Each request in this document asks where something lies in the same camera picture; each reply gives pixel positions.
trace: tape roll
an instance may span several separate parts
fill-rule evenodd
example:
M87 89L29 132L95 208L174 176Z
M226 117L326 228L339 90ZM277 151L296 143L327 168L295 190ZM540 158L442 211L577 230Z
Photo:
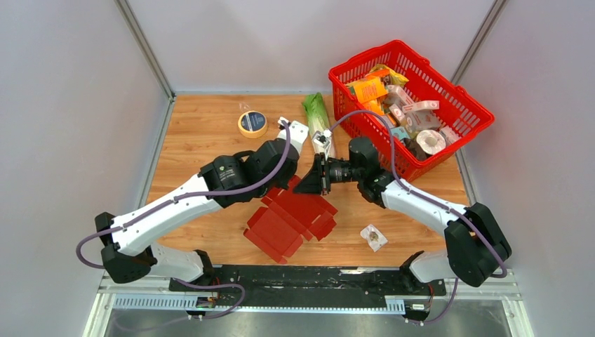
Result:
M244 112L238 119L240 133L247 138L258 138L267 132L267 118L258 111Z
M446 149L446 140L434 130L420 131L415 137L415 142L422 148L423 152L430 155Z

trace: gray floor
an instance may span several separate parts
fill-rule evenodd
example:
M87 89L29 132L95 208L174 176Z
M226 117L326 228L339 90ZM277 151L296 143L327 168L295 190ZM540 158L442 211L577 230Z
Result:
M445 302L434 301L432 317ZM184 317L183 312L115 310L121 326L140 329ZM184 320L162 329L142 333L122 331L110 323L106 337L117 336L511 336L500 301L459 300L439 323L429 326L405 324L402 317L387 315L288 314L235 312L212 321Z

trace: white box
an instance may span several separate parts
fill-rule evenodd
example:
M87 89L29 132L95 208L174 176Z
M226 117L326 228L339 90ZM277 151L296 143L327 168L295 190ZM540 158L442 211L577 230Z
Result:
M387 90L389 91L389 102L387 104L408 105L415 103L400 86L387 86Z
M403 121L405 119L405 114L399 108L398 105L396 105L396 104L391 105L389 107L389 113L399 123L399 125L401 125L403 123Z
M440 109L440 101L438 100L423 100L421 102L404 105L403 111L405 113L420 110L436 110Z
M459 135L456 132L454 132L449 126L444 126L440 129L440 131L438 131L438 133L440 133L442 137L444 137L444 140L446 140L447 145L453 144L457 140L461 139L461 137L459 137Z

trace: red plastic basket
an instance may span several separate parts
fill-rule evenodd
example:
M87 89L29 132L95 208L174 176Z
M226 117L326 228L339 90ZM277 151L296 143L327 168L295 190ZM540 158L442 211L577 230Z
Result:
M430 66L428 59L421 57L399 40L364 51L330 70L328 78L333 83L335 119L338 120L354 110L364 110L363 105L349 92L345 84L363 78L378 63L388 65L409 79L405 85L405 91L416 102L439 100L440 109L434 110L436 116L443 125L450 126L461 136L460 140L424 161L417 160L395 139L396 172L402 178L406 180L419 178L447 160L455 151L494 122L494 116L468 95L461 86L454 86ZM358 114L341 123L341 126L351 137L369 137L378 148L380 161L385 167L389 167L389 134L376 118L367 114Z

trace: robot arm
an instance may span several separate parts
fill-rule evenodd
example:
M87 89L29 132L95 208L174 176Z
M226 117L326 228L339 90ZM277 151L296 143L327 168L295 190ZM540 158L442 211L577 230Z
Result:
M396 180L392 173L381 167L378 152L367 137L353 138L349 142L349 160L316 154L312 169L293 191L327 194L332 183L350 181L357 182L364 199L382 208L407 214L445 238L446 249L417 252L401 266L410 278L404 279L405 283L428 283L435 279L459 277L471 286L480 286L496 271L496 259L477 235L471 234L458 214L473 222L502 260L512 254L488 207L480 203L470 207L450 203L417 189L405 180Z
M248 202L264 196L271 187L287 188L298 167L298 159L308 127L289 123L290 147L279 172L264 185L240 192L261 181L279 163L286 146L284 128L274 140L268 140L256 151L219 156L203 166L200 172L152 203L122 216L101 213L95 218L97 231L122 227L101 236L104 248L102 262L116 283L135 281L145 275L174 277L196 282L209 273L210 261L203 251L184 252L155 243L159 237L200 216L227 208L236 202ZM238 193L220 193L238 190Z

